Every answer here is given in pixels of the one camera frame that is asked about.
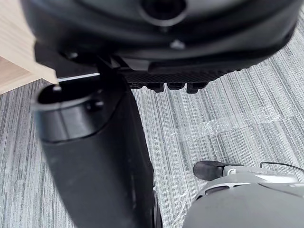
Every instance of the bolt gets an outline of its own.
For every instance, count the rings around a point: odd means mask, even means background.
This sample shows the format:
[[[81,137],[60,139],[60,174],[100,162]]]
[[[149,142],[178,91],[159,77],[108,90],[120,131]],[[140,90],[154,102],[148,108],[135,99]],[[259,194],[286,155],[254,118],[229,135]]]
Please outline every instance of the bolt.
[[[55,85],[55,86],[53,87],[53,91],[54,91],[54,92],[61,92],[62,89],[61,89],[60,85]]]
[[[69,53],[66,53],[66,57],[68,59],[77,58],[78,57],[78,53],[76,53],[76,52],[69,52]]]
[[[172,43],[170,43],[170,47],[172,49],[176,49],[176,50],[183,50],[183,49],[185,49],[186,45],[185,45],[185,43],[183,43],[180,40],[176,39]]]

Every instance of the black handle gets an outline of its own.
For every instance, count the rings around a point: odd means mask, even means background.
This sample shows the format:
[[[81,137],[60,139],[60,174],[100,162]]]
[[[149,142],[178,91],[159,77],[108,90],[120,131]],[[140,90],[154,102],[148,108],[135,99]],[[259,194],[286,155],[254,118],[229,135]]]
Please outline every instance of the black handle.
[[[47,87],[33,105],[62,201],[79,228],[152,228],[153,168],[134,96],[118,77],[87,83],[81,96],[84,82]]]

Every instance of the clear tape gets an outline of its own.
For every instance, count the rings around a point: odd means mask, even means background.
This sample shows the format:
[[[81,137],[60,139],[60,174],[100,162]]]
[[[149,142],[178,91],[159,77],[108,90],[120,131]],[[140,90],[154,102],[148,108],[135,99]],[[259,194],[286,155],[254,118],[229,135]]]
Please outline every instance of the clear tape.
[[[186,189],[185,192],[179,196],[179,201],[181,202],[181,208],[175,220],[172,222],[171,228],[180,220],[181,214],[186,207],[188,196],[189,196],[189,189]]]
[[[165,138],[177,136],[180,141],[196,139],[206,135],[228,132],[258,124],[268,124],[281,120],[281,116],[271,106],[264,106],[252,112],[238,113],[229,117],[201,123],[189,123],[187,127],[164,131]]]

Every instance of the wooden desk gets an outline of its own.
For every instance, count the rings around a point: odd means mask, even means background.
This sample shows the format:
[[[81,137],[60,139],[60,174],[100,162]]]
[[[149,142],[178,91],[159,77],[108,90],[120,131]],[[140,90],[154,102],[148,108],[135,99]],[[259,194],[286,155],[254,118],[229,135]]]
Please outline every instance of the wooden desk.
[[[19,0],[0,0],[0,94],[41,78],[57,83],[53,69],[35,62],[34,41]]]

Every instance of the striped carpet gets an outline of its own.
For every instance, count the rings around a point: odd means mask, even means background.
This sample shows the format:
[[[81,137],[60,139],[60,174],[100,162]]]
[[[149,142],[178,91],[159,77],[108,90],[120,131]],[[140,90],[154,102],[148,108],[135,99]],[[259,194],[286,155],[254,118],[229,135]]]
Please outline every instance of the striped carpet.
[[[180,228],[205,182],[193,165],[262,161],[304,168],[304,13],[286,48],[269,60],[211,82],[195,95],[134,91],[155,168],[165,228]],[[0,227],[75,227],[60,202],[36,137],[30,98],[45,81],[0,96]],[[304,175],[295,170],[272,169]],[[185,208],[175,224],[178,213]]]

